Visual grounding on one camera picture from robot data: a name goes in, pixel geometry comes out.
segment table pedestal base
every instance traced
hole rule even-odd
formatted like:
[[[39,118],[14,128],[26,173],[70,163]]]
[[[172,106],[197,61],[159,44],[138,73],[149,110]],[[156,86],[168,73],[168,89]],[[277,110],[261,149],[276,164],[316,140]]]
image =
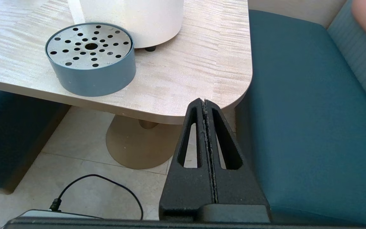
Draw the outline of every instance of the table pedestal base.
[[[181,129],[182,125],[156,124],[116,115],[106,134],[106,146],[123,166],[153,168],[173,155]]]

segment white appliance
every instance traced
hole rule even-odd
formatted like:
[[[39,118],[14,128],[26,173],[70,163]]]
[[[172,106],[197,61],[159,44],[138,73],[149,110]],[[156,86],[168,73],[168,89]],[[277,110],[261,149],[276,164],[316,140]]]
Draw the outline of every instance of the white appliance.
[[[68,0],[75,24],[105,22],[126,29],[135,48],[156,46],[180,31],[184,0]]]

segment black device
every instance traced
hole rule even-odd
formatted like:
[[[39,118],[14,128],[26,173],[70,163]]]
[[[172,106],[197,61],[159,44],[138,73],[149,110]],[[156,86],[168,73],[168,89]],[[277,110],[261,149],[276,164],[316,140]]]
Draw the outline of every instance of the black device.
[[[184,168],[190,128],[196,123],[197,168]],[[222,168],[218,141],[225,163]],[[187,108],[183,130],[159,202],[160,221],[109,220],[40,211],[10,220],[5,229],[352,229],[364,226],[275,225],[270,206],[221,109],[209,100]]]

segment center hole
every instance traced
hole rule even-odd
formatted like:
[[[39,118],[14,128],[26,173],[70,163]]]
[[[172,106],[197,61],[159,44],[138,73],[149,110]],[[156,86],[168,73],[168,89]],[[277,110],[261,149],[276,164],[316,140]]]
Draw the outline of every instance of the center hole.
[[[95,43],[89,43],[89,44],[85,45],[85,48],[88,50],[94,50],[94,49],[98,48],[98,45]]]

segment perforated metal lid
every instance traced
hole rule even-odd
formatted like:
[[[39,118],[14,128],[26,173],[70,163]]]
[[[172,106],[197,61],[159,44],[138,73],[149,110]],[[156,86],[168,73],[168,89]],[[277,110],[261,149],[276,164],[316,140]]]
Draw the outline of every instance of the perforated metal lid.
[[[48,41],[47,54],[60,66],[77,70],[105,67],[122,60],[131,50],[126,32],[108,24],[69,27]]]

